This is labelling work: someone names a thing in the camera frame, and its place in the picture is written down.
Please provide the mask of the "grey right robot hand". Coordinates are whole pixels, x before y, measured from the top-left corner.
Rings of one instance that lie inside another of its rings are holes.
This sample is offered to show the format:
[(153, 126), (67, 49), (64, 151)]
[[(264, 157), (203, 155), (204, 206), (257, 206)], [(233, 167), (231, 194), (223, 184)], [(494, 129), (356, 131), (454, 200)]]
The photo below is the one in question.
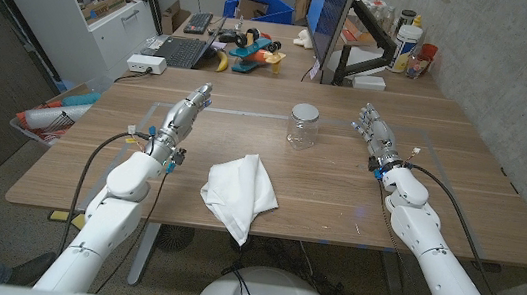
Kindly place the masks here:
[(371, 103), (361, 108), (359, 120), (351, 125), (367, 144), (371, 172), (380, 176), (403, 163), (397, 151), (394, 133)]

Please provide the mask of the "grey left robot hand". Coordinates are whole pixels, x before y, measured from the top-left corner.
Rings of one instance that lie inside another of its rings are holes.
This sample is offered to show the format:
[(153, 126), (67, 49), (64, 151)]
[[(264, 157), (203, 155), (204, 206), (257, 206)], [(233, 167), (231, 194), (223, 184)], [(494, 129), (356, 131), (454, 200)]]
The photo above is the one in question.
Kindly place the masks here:
[(148, 156), (159, 163), (171, 157), (177, 144), (184, 141), (192, 131), (198, 113), (210, 105), (212, 87), (208, 82), (174, 104), (157, 133), (150, 136), (144, 150)]

